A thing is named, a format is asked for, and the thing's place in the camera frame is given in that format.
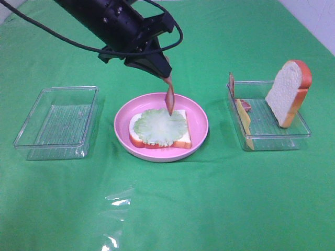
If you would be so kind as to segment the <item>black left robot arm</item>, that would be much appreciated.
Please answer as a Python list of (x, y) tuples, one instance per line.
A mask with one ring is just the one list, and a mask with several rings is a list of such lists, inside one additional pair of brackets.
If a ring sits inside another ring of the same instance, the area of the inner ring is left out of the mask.
[(57, 1), (106, 45), (98, 57), (105, 63), (120, 58), (124, 65), (159, 78), (170, 76), (172, 68), (161, 51), (158, 36), (172, 32), (173, 17), (163, 12), (144, 18), (133, 1)]

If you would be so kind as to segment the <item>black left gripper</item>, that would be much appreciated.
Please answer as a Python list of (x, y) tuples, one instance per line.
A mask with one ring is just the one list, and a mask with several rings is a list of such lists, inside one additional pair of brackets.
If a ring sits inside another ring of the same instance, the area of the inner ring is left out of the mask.
[(175, 20), (168, 13), (141, 20), (122, 18), (112, 29), (115, 32), (114, 40), (107, 42), (98, 57), (105, 63), (112, 58), (120, 58), (125, 66), (167, 78), (172, 68), (163, 54), (158, 36), (171, 33), (174, 27)]

